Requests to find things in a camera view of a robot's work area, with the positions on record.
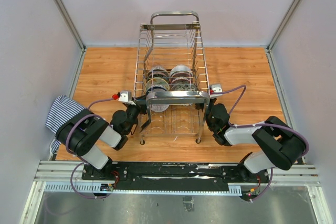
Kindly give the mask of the striped line pattern bowl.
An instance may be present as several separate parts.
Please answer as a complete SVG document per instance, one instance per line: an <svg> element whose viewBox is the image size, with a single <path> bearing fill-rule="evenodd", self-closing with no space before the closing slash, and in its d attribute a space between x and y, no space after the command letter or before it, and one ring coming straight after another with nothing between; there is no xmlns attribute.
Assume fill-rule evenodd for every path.
<svg viewBox="0 0 336 224"><path fill-rule="evenodd" d="M167 110L169 106L169 104L151 104L150 109L154 112L161 113Z"/></svg>

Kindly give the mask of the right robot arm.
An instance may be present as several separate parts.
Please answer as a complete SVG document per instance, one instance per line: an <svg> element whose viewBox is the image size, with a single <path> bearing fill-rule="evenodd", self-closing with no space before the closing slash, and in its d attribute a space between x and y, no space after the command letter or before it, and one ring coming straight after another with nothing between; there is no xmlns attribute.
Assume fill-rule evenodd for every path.
<svg viewBox="0 0 336 224"><path fill-rule="evenodd" d="M236 173L242 181L250 182L257 173L272 168L289 170L308 153L307 139L280 118L269 116L255 124L232 124L226 107L215 102L211 99L208 105L197 104L196 109L205 112L204 122L217 144L258 147L258 151L245 154L237 165Z"/></svg>

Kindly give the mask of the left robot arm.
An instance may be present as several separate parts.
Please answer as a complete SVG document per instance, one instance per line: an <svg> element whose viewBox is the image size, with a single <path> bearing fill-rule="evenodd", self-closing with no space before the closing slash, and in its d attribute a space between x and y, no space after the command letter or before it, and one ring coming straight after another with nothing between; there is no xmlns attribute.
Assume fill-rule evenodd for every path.
<svg viewBox="0 0 336 224"><path fill-rule="evenodd" d="M113 170L112 159L97 146L97 140L110 145L115 150L123 148L138 124L138 115L146 114L146 107L128 104L125 111L114 112L112 121L83 109L57 127L56 140L66 146L69 153L75 154L86 163L86 171L92 171L94 178L109 179L118 173Z"/></svg>

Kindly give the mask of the black floral red bowl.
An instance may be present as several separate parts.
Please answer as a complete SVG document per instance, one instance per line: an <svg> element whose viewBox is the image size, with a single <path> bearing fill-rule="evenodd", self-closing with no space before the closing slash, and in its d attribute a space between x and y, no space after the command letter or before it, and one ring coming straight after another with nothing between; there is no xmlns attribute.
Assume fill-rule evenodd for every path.
<svg viewBox="0 0 336 224"><path fill-rule="evenodd" d="M172 87L172 91L197 91L198 88L194 84L176 84Z"/></svg>

